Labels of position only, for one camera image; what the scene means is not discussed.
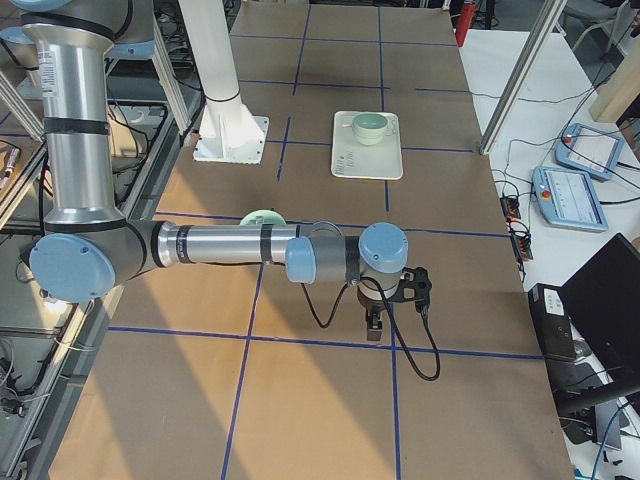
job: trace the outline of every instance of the white table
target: white table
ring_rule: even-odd
[[[461,49],[467,80],[471,92],[500,96],[511,74],[517,57],[526,41],[525,32],[503,32],[471,30]],[[559,100],[589,90],[591,82],[560,34],[552,34],[540,57],[520,92],[520,98],[534,100]],[[512,139],[542,143],[556,138],[574,113],[584,96],[561,103],[532,103],[519,100],[511,112],[505,128],[500,133],[490,154],[492,168],[504,170],[507,164],[507,150]],[[592,93],[571,123],[582,123],[612,132],[614,124],[596,123],[591,119],[588,108],[597,98]],[[498,103],[497,99],[474,95],[474,106],[480,128],[484,131]],[[512,144],[508,173],[530,180],[533,169],[540,165],[553,165],[554,155],[545,146],[534,147],[520,142]],[[631,149],[625,145],[621,159],[630,165],[638,165]],[[629,180],[640,183],[640,172],[618,167],[616,171]],[[500,172],[494,172],[496,180],[503,179]],[[521,193],[528,192],[530,186],[522,181],[507,178],[515,183]],[[614,177],[604,183],[595,182],[597,195],[601,201],[621,200],[640,195],[640,191]],[[502,183],[496,184],[502,192]],[[507,194],[514,193],[512,186],[505,187]],[[617,232],[628,239],[640,236],[640,204],[638,202],[620,206],[604,207],[609,230],[605,233],[578,232],[552,228],[544,220],[534,203],[529,204],[529,196],[520,197],[523,220],[532,232],[534,260],[525,263],[525,291],[539,282],[562,285],[576,270],[602,247]],[[634,423],[640,430],[640,418],[634,415]],[[623,437],[622,457],[612,454],[611,459],[624,458],[624,462],[613,467],[602,463],[598,470],[600,479],[613,479],[615,475],[626,474],[638,478],[640,472],[640,441]],[[584,444],[574,446],[567,441],[573,463],[583,474],[591,473],[597,446]]]

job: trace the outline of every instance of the cardboard table surface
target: cardboard table surface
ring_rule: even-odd
[[[184,148],[156,218],[396,223],[434,285],[442,376],[418,379],[388,322],[368,343],[353,289],[320,329],[280,267],[157,270],[128,284],[51,478],[571,478],[448,14],[249,2],[231,39],[271,119],[262,163]],[[338,110],[399,116],[403,179],[331,175]],[[323,319],[339,288],[310,288]],[[413,306],[395,315],[432,373]]]

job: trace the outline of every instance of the blue tape line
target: blue tape line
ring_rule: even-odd
[[[307,21],[304,24],[304,33],[302,34],[302,44],[300,45],[300,56],[298,57],[298,68],[296,68],[296,78],[293,85],[292,96],[296,96],[296,90],[298,89],[298,79],[300,78],[300,66],[302,65],[302,54],[304,53],[304,44],[307,38],[307,29],[309,28],[309,19],[311,18],[311,5],[307,9]]]
[[[262,285],[262,273],[264,267],[260,267],[258,273],[258,279],[260,285]],[[252,312],[251,321],[249,323],[250,330],[253,329],[253,319],[255,318],[255,311]],[[125,333],[147,333],[154,335],[176,335],[176,336],[190,336],[190,337],[210,337],[210,338],[222,338],[231,340],[247,340],[256,342],[272,342],[272,343],[288,343],[295,345],[312,345],[320,347],[341,347],[341,348],[358,348],[365,350],[388,350],[402,352],[402,348],[393,345],[378,345],[372,343],[355,343],[355,342],[338,342],[332,340],[311,340],[304,338],[282,338],[282,337],[265,337],[251,335],[238,335],[230,333],[212,333],[212,332],[198,332],[198,331],[186,331],[186,330],[169,330],[161,328],[144,328],[144,327],[124,327],[124,326],[111,326],[109,331],[113,332],[125,332]],[[433,353],[431,348],[423,347],[409,347],[409,350],[414,353]],[[512,360],[544,360],[541,355],[527,355],[520,353],[502,353],[502,352],[480,352],[475,350],[455,350],[455,349],[439,349],[441,354],[456,355],[463,357],[488,357],[488,358],[506,358]]]
[[[17,9],[17,8],[15,8],[15,9],[13,10],[13,12],[11,12],[11,13],[9,14],[9,16],[8,16],[8,17],[3,17],[3,18],[2,18],[2,21],[0,21],[0,25],[2,25],[4,22],[6,22],[7,20],[9,20],[10,18],[12,18],[12,19],[16,19],[16,18],[18,18],[18,17],[14,17],[14,14],[15,14],[17,11],[18,11],[18,9]]]
[[[210,337],[210,338],[224,338],[231,340],[247,340],[249,337],[246,335],[238,335],[234,333],[213,333],[213,332],[198,332],[191,330],[170,330],[164,328],[145,328],[145,327],[124,327],[124,326],[110,326],[110,332],[129,332],[129,333],[151,333],[155,335],[177,335],[184,337]]]
[[[382,63],[382,23],[380,20],[380,7],[378,7],[378,51],[380,56],[380,111],[384,112],[384,68]]]
[[[2,118],[2,120],[0,120],[0,125],[2,125],[2,124],[7,120],[7,118],[9,118],[9,115],[11,115],[11,112],[7,113],[7,114]]]
[[[457,153],[476,153],[470,148],[437,148],[437,147],[402,147],[402,150],[415,150],[425,152],[457,152]]]
[[[362,88],[362,89],[378,89],[379,86],[373,85],[351,85],[341,83],[314,83],[314,82],[284,82],[281,80],[238,80],[239,83],[260,83],[266,85],[293,85],[303,87],[327,87],[327,88]],[[385,90],[391,90],[391,87],[384,87]]]
[[[242,220],[243,217],[231,217],[226,215],[205,215],[202,213],[177,213],[177,212],[155,212],[156,215],[166,215],[171,217],[187,217],[187,218],[207,218],[211,220]],[[292,225],[311,225],[315,222],[310,220],[287,220]],[[359,225],[355,223],[336,223],[340,228],[359,228],[364,230],[368,225]],[[489,237],[489,238],[510,238],[508,233],[488,233],[488,232],[462,232],[457,230],[437,230],[433,228],[402,228],[404,232],[417,233],[433,233],[437,235],[461,235],[467,237]]]
[[[402,450],[400,448],[400,407],[398,400],[398,361],[396,335],[391,330],[391,379],[393,388],[393,434],[396,446],[396,480],[402,480]]]
[[[442,93],[468,93],[471,94],[469,90],[452,90],[448,88],[414,88],[416,92],[442,92]]]
[[[394,42],[386,41],[390,45],[424,45],[427,47],[457,47],[455,43],[438,43],[438,42]]]
[[[233,34],[230,37],[237,38],[270,38],[274,40],[312,40],[314,42],[344,42],[344,43],[380,43],[379,40],[354,40],[348,38],[304,38],[304,37],[284,37],[284,36],[270,36],[270,35],[243,35]],[[425,47],[457,47],[455,43],[439,43],[439,42],[401,42],[385,40],[382,42],[390,45],[422,45]]]
[[[290,143],[292,145],[315,145],[317,147],[330,147],[331,146],[330,143],[304,142],[304,141],[299,141],[299,140],[289,140],[289,141],[287,141],[287,143]]]
[[[286,37],[282,35],[248,35],[229,34],[231,38],[266,38],[272,40],[302,40],[302,37]]]
[[[291,117],[287,117],[287,126],[284,130],[284,142],[282,143],[282,151],[280,152],[280,165],[276,178],[280,181],[282,178],[282,167],[284,166],[284,154],[287,151],[287,139],[289,138],[289,127],[291,127]]]
[[[378,345],[374,343],[352,343],[352,342],[336,342],[332,340],[309,340],[304,338],[282,338],[282,337],[251,337],[252,340],[260,342],[272,342],[272,343],[290,343],[295,345],[314,345],[320,347],[342,347],[342,348],[359,348],[365,350],[388,350],[391,351],[392,347],[389,345]]]
[[[387,212],[391,211],[389,200],[389,182],[387,180],[384,181],[384,208]]]
[[[238,80],[238,83],[265,83],[268,85],[293,85],[293,82],[283,82],[279,80]]]
[[[378,43],[378,40],[356,40],[348,38],[307,38],[307,40],[314,42]]]
[[[256,307],[258,305],[258,297],[260,295],[260,287],[262,285],[262,273],[264,265],[260,265],[258,272],[258,280],[256,282],[256,291],[253,296],[253,307],[251,309],[251,318],[249,319],[249,328],[247,330],[247,341],[244,345],[244,353],[242,354],[242,366],[240,367],[240,376],[238,379],[238,389],[236,390],[236,398],[233,403],[233,413],[231,414],[231,424],[229,425],[229,436],[227,437],[227,448],[224,452],[224,462],[222,464],[222,473],[220,480],[227,477],[227,469],[229,468],[229,459],[231,458],[231,446],[233,444],[233,434],[236,428],[236,420],[238,418],[238,410],[240,408],[240,396],[242,395],[242,385],[244,383],[244,375],[247,369],[247,359],[249,358],[249,346],[251,344],[251,332],[253,331],[253,322],[256,318]]]

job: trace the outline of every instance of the red fire extinguisher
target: red fire extinguisher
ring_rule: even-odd
[[[473,15],[475,11],[475,0],[465,0],[464,5],[462,6],[462,12],[460,13],[460,18],[458,19],[458,26],[456,28],[456,41],[458,42],[458,47],[464,45],[464,39],[467,37],[467,31],[473,22]]]

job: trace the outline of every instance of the chair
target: chair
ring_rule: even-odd
[[[566,29],[567,17],[577,18],[585,25],[589,25],[573,45],[572,50],[575,52],[580,43],[582,43],[582,40],[584,40],[587,34],[592,30],[596,30],[598,28],[605,29],[606,27],[611,26],[609,43],[607,44],[607,49],[605,51],[609,52],[609,50],[611,50],[611,45],[613,44],[613,32],[620,20],[622,9],[628,3],[629,0],[625,0],[620,2],[620,5],[617,7],[610,7],[604,5],[598,0],[569,0],[563,12],[565,15],[562,24],[563,28]]]

